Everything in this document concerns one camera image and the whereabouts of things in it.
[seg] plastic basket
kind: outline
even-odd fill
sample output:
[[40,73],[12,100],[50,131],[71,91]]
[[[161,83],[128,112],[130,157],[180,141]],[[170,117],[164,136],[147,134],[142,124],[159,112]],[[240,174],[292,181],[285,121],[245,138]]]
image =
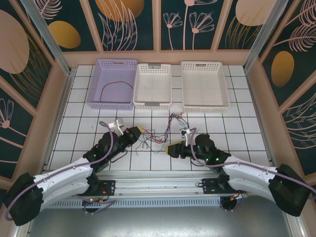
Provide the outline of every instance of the plastic basket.
[[98,59],[86,103],[98,110],[132,110],[136,59]]
[[169,110],[171,106],[171,65],[140,63],[137,66],[134,105],[141,110]]
[[184,61],[181,67],[183,112],[224,113],[229,109],[222,63]]

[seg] white tile floor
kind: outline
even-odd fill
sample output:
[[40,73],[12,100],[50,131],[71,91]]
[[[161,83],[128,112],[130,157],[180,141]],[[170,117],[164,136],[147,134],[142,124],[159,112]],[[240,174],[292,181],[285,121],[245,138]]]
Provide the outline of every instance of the white tile floor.
[[[93,110],[84,103],[93,73],[91,65],[78,66],[70,96],[65,108],[62,124],[52,151],[49,169],[58,169],[76,161],[90,150],[102,137],[106,128],[99,121],[113,122],[123,117],[127,127],[142,126],[164,133],[171,112],[182,111],[181,67],[172,66],[172,106],[170,111],[109,111]],[[190,127],[197,133],[208,133],[218,149],[230,152],[240,159],[260,165],[269,165],[267,153],[260,133],[254,106],[242,66],[224,66],[225,79],[231,102],[224,114],[183,114]],[[168,144],[182,141],[180,124],[171,125]],[[171,158],[162,144],[152,143],[149,148],[139,147],[140,142],[128,149],[127,155],[110,164],[110,170],[205,170],[190,163],[190,159]]]

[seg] white basket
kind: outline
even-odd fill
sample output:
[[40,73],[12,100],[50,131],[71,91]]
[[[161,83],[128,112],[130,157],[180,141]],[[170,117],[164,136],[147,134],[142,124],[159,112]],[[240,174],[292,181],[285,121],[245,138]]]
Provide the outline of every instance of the white basket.
[[182,99],[185,113],[224,113],[230,107],[221,62],[184,61]]
[[170,64],[138,64],[133,98],[135,108],[169,110],[171,106],[171,82]]

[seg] purple basket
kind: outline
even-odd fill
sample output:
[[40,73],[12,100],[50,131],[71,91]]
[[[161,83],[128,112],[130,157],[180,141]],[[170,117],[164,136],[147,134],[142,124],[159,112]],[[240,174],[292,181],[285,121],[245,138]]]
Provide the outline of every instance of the purple basket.
[[98,110],[132,110],[136,59],[98,59],[86,103]]

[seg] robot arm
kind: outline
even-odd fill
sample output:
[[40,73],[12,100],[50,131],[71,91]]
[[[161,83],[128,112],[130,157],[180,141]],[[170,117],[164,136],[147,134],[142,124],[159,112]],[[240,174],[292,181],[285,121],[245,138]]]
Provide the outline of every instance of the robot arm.
[[[240,160],[217,149],[208,134],[198,135],[195,143],[193,151],[196,158],[205,161],[206,165],[216,166],[210,168],[219,173],[218,186],[223,191],[246,191],[275,202],[281,210],[290,215],[301,214],[311,191],[273,174],[285,175],[305,183],[291,167],[284,164],[279,168],[265,167]],[[168,146],[166,152],[173,158],[193,158],[191,146],[186,146],[184,141]]]
[[[4,197],[3,203],[8,208],[12,201],[26,188],[34,185],[36,182],[44,180],[26,191],[12,206],[9,213],[17,226],[24,225],[33,220],[39,212],[45,209],[52,203],[55,203],[64,198],[73,195],[82,194],[88,195],[99,188],[99,179],[96,173],[102,171],[109,165],[109,161],[121,152],[124,152],[127,147],[134,144],[142,133],[139,127],[127,128],[122,135],[118,136],[112,132],[113,147],[106,159],[102,157],[109,151],[111,136],[107,132],[99,140],[90,151],[83,155],[77,161],[54,170],[49,173],[40,174],[32,177],[29,173],[22,174],[12,185],[10,190]],[[51,179],[46,177],[55,174]]]

